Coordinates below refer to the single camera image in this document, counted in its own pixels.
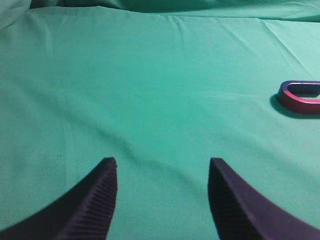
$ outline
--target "green cloth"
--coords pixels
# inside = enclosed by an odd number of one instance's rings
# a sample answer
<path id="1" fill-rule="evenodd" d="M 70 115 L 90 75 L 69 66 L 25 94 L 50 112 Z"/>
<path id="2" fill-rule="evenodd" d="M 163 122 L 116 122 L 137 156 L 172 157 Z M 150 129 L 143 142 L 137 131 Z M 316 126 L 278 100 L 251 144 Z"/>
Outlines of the green cloth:
<path id="1" fill-rule="evenodd" d="M 110 240 L 217 240 L 211 157 L 320 228 L 320 117 L 273 97 L 319 80 L 319 60 L 316 22 L 22 11 L 0 31 L 0 229 L 104 157 L 118 163 Z"/>

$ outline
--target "ribbed rubber texture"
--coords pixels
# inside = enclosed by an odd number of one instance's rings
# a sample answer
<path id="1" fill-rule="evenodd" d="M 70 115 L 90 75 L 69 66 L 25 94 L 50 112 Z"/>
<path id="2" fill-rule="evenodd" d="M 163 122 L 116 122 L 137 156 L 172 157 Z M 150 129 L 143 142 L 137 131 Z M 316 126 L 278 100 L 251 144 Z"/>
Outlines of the ribbed rubber texture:
<path id="1" fill-rule="evenodd" d="M 117 164 L 103 159 L 55 202 L 0 232 L 0 240 L 105 240 L 117 198 Z"/>
<path id="2" fill-rule="evenodd" d="M 320 230 L 266 199 L 222 158 L 212 158 L 208 197 L 221 240 L 320 240 Z"/>
<path id="3" fill-rule="evenodd" d="M 116 161 L 109 163 L 78 212 L 54 240 L 105 240 L 117 198 Z"/>
<path id="4" fill-rule="evenodd" d="M 214 162 L 210 164 L 208 196 L 221 240 L 263 240 L 241 208 L 232 189 Z"/>

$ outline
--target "green fabric surface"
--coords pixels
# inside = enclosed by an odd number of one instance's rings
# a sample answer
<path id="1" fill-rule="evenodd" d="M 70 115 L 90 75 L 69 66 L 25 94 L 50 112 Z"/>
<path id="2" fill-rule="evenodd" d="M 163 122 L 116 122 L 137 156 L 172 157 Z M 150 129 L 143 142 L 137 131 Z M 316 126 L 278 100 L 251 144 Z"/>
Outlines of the green fabric surface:
<path id="1" fill-rule="evenodd" d="M 32 0 L 52 6 L 58 0 Z M 63 0 L 66 7 L 104 6 L 143 13 L 175 16 L 237 17 L 319 22 L 319 0 Z"/>
<path id="2" fill-rule="evenodd" d="M 30 9 L 0 31 L 0 229 L 118 164 L 110 240 L 217 240 L 207 196 L 222 157 L 320 228 L 319 116 L 283 81 L 319 80 L 320 23 Z"/>

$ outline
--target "green backdrop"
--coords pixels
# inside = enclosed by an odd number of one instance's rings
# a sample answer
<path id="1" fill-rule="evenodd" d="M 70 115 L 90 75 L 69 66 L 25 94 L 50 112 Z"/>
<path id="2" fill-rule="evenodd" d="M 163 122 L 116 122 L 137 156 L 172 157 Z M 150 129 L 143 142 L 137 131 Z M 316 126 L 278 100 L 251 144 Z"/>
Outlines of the green backdrop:
<path id="1" fill-rule="evenodd" d="M 110 240 L 217 240 L 211 157 L 320 228 L 320 117 L 274 97 L 320 78 L 319 1 L 96 2 L 0 3 L 0 229 L 104 157 Z"/>

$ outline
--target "metal ring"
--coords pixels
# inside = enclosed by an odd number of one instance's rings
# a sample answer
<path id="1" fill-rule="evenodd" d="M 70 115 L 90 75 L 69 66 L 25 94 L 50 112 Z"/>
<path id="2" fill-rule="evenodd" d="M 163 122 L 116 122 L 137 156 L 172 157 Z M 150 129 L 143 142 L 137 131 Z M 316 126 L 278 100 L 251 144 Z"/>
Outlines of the metal ring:
<path id="1" fill-rule="evenodd" d="M 301 114 L 320 114 L 320 99 L 306 99 L 295 94 L 319 95 L 320 81 L 284 81 L 276 95 L 285 108 Z"/>

